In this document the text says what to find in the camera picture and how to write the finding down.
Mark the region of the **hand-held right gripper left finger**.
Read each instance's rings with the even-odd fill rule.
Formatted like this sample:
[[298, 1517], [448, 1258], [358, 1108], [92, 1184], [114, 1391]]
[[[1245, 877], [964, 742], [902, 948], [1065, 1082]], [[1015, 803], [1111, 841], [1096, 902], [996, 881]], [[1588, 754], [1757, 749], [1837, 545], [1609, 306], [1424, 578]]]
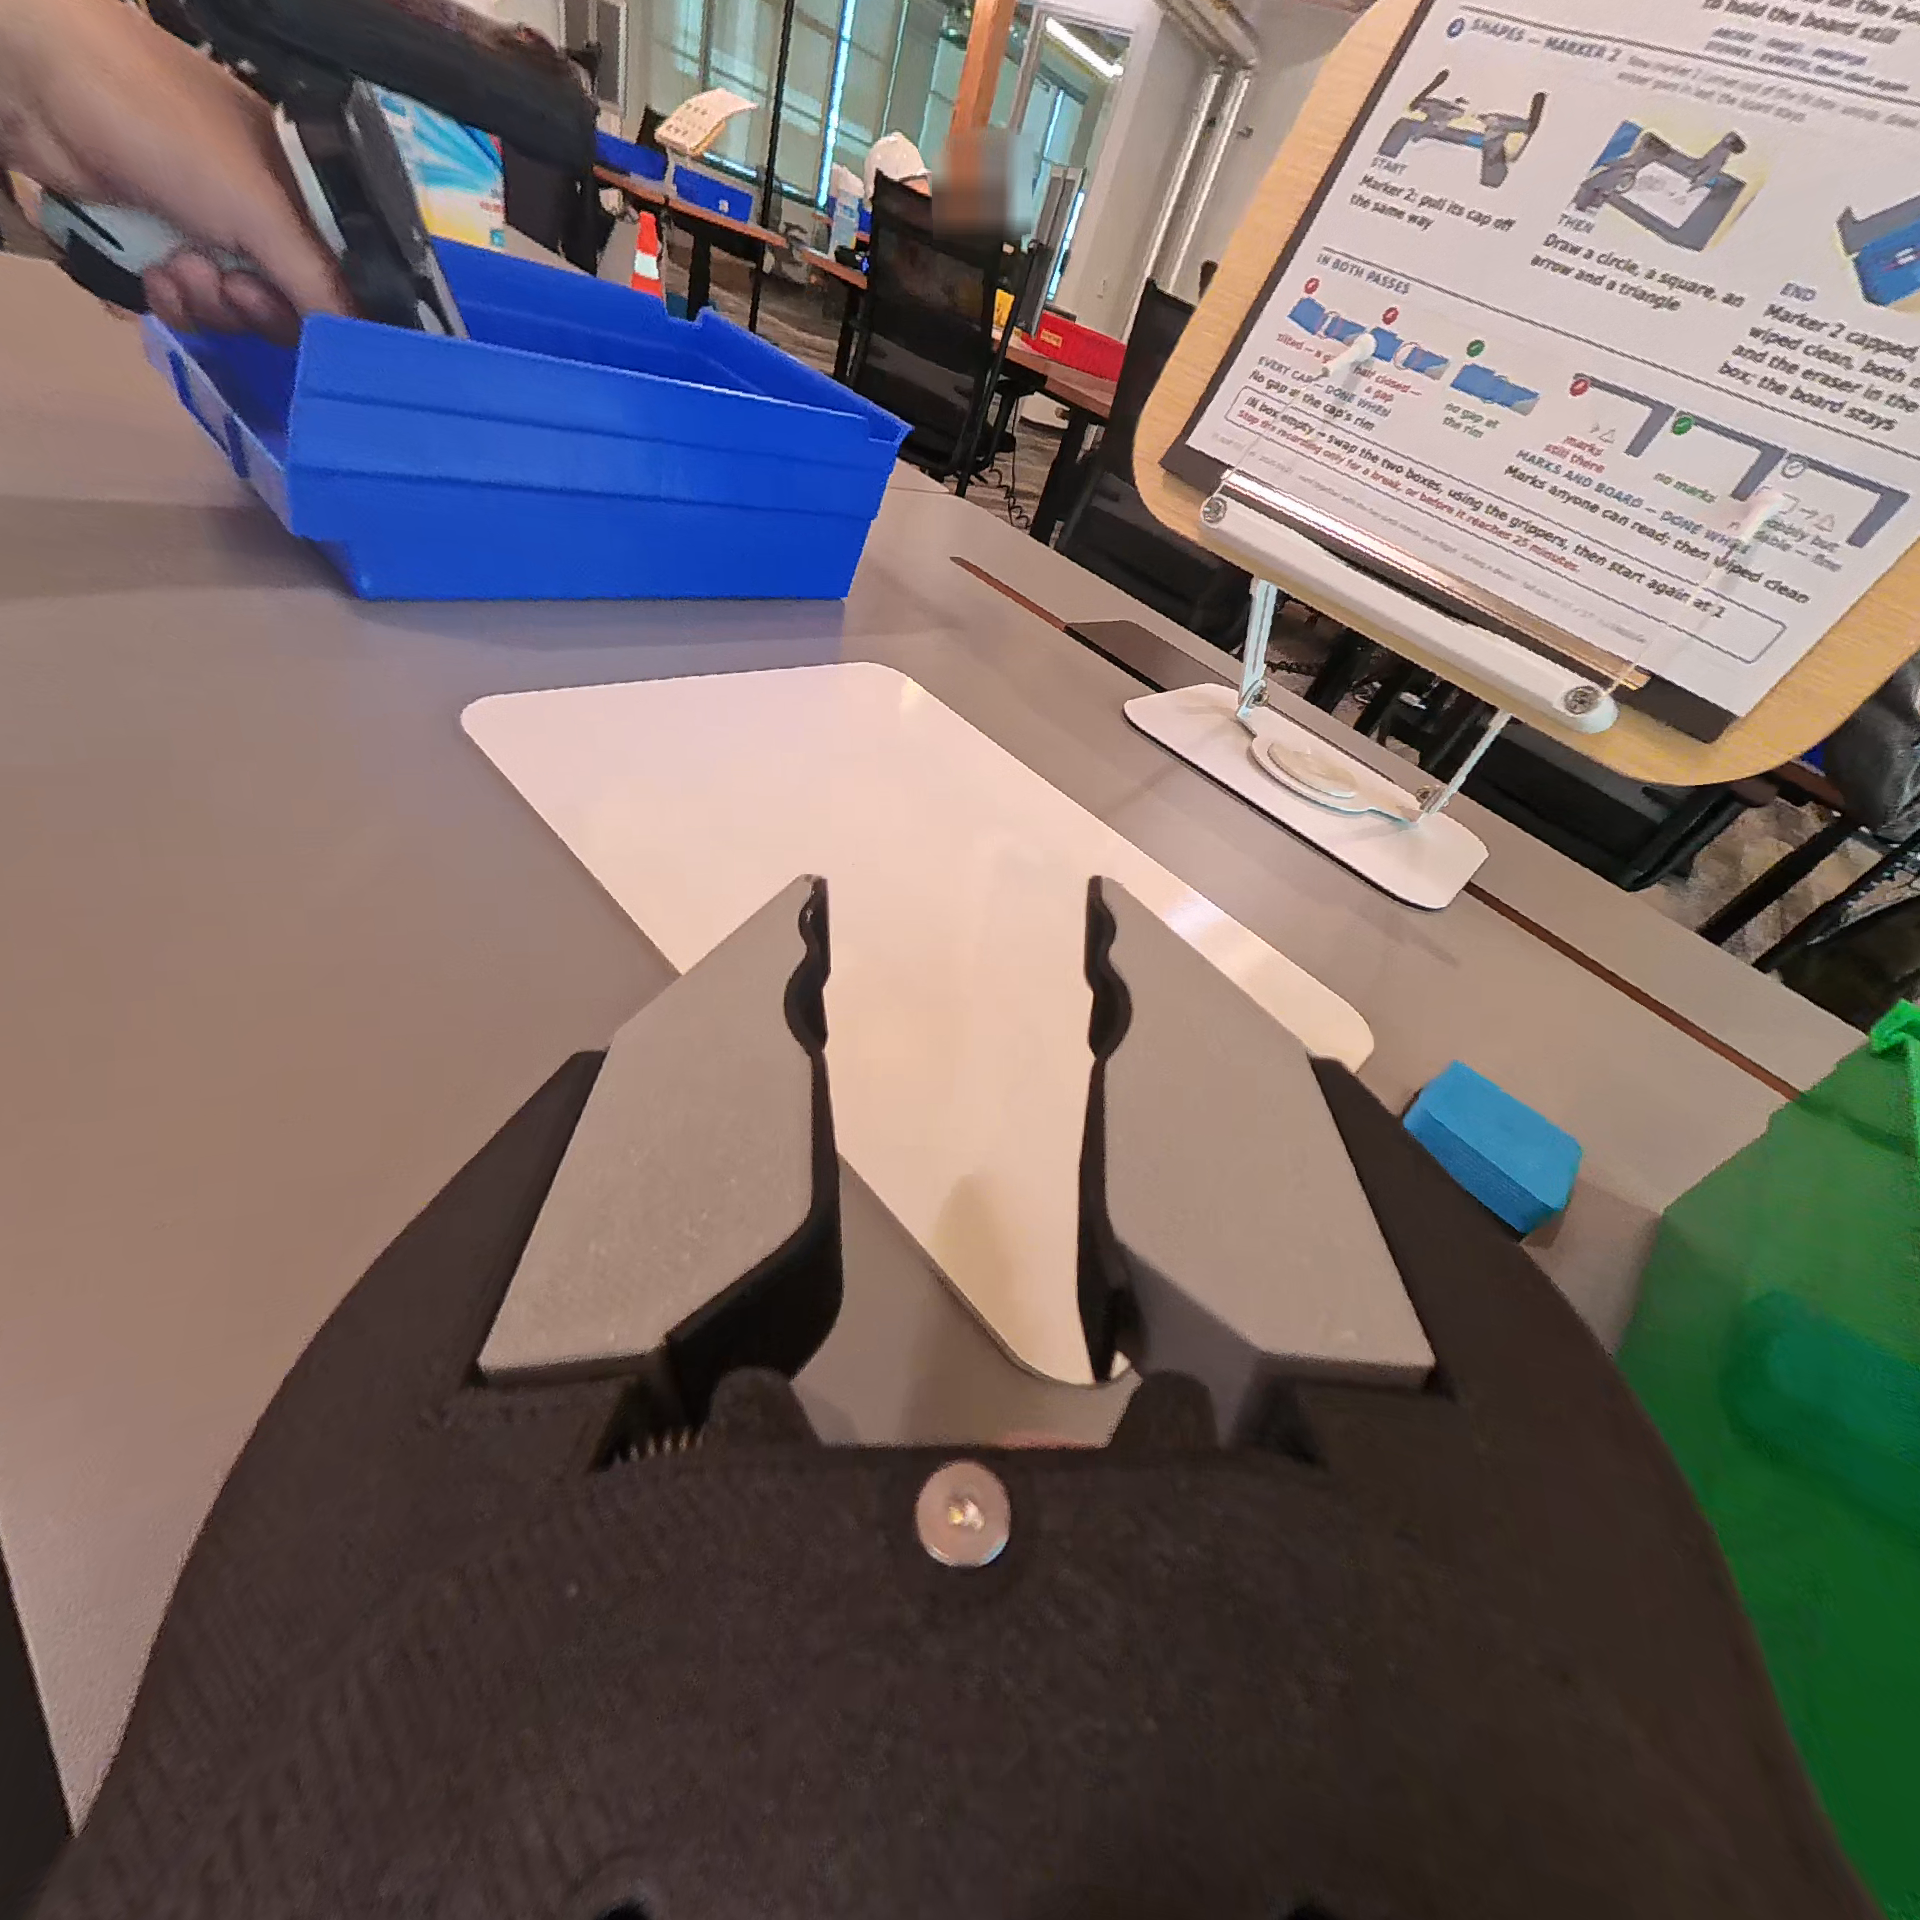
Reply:
[[802, 877], [600, 1051], [478, 1345], [492, 1388], [794, 1383], [842, 1312], [824, 881]]

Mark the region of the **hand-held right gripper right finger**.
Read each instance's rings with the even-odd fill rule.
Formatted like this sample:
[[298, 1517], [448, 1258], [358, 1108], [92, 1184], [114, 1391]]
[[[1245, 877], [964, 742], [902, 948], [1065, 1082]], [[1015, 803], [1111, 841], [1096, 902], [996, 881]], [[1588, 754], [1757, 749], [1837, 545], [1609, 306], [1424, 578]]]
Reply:
[[1092, 1383], [1190, 1375], [1220, 1439], [1277, 1388], [1435, 1375], [1313, 1055], [1121, 881], [1088, 881], [1079, 1331]]

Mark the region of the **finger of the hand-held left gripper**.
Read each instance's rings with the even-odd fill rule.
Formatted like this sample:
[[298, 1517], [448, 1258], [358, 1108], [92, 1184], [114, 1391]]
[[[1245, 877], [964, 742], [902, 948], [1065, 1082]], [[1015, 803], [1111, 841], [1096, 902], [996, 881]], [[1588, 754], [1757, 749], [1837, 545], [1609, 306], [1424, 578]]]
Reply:
[[343, 229], [343, 218], [337, 218], [337, 208], [331, 208], [331, 194], [326, 194], [320, 164], [313, 164], [307, 149], [304, 149], [298, 125], [294, 125], [286, 114], [279, 114], [279, 149], [280, 149], [280, 161], [286, 161], [286, 178], [294, 178], [294, 187], [298, 187], [298, 204], [304, 204], [307, 229], [320, 236], [320, 247], [326, 247], [331, 261], [337, 261], [343, 307], [358, 313], [358, 294], [352, 294], [352, 281], [344, 281], [344, 229]]
[[465, 343], [470, 324], [448, 294], [411, 169], [375, 86], [344, 93], [344, 183], [344, 281], [358, 307], [376, 324]]

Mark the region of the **blue eraser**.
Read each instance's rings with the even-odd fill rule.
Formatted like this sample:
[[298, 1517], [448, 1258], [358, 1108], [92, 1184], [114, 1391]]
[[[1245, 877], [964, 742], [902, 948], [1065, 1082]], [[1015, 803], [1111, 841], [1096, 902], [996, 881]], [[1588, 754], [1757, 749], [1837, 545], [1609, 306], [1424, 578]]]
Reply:
[[1401, 1133], [1512, 1237], [1557, 1222], [1574, 1201], [1585, 1148], [1465, 1061], [1415, 1092]]

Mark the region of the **large blue plastic bin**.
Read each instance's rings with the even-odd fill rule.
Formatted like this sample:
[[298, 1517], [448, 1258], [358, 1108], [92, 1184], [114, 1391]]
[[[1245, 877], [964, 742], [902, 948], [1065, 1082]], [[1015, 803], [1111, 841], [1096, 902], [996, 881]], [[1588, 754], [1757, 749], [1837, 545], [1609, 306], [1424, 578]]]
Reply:
[[145, 353], [370, 601], [842, 601], [907, 421], [717, 307], [435, 240], [470, 337], [313, 313]]

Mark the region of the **white whiteboard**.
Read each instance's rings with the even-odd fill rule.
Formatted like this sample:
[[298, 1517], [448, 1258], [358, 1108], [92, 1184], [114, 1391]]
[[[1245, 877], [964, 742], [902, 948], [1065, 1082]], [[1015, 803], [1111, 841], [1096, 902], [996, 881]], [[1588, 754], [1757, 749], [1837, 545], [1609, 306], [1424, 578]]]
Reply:
[[1308, 1051], [1370, 1055], [1339, 991], [893, 668], [492, 694], [465, 734], [678, 972], [790, 881], [824, 881], [837, 1150], [1045, 1383], [1092, 1383], [1088, 881], [1121, 881]]

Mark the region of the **person's left hand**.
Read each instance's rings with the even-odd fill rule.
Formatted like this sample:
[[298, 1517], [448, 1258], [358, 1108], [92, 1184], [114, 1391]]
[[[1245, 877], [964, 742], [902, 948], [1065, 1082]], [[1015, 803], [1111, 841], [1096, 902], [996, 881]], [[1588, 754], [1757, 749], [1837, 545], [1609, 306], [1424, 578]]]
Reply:
[[352, 313], [274, 108], [140, 6], [0, 6], [0, 155], [46, 194], [117, 204], [183, 236], [183, 253], [145, 274], [145, 299], [170, 330], [256, 330], [294, 348], [307, 313]]

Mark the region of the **white printed sign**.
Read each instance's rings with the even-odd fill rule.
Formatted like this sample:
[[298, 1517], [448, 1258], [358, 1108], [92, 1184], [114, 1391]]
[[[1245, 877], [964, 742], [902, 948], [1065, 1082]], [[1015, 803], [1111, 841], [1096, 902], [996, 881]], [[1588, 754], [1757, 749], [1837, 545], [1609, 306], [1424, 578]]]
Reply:
[[678, 161], [699, 161], [710, 155], [731, 125], [741, 125], [744, 114], [756, 114], [756, 94], [741, 94], [731, 86], [710, 86], [699, 94], [686, 94], [678, 114], [664, 114], [654, 125], [654, 145]]

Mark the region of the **green plastic bin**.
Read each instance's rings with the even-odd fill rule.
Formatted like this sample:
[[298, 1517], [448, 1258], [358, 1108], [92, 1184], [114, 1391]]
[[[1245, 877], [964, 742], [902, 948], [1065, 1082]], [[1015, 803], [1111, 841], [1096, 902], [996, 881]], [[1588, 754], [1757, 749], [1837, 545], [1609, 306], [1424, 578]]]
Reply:
[[1920, 1015], [1656, 1222], [1621, 1331], [1884, 1917], [1920, 1917]]

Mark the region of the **white framed panel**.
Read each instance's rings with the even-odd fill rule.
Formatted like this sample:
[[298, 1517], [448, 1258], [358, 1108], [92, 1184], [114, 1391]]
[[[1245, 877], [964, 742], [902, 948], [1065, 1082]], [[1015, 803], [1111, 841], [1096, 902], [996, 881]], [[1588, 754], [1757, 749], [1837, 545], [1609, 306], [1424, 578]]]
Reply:
[[1370, 6], [1162, 390], [1401, 592], [1699, 749], [1916, 652], [1916, 6]]

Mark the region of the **wooden post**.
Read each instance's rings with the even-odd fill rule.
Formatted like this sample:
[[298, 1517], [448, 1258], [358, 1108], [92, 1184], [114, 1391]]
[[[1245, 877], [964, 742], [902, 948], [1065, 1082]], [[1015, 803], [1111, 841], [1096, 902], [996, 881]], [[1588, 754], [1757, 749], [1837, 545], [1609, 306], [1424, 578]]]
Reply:
[[969, 6], [964, 66], [955, 81], [955, 108], [950, 108], [950, 138], [989, 127], [1015, 21], [1018, 21], [1018, 0], [978, 0]]

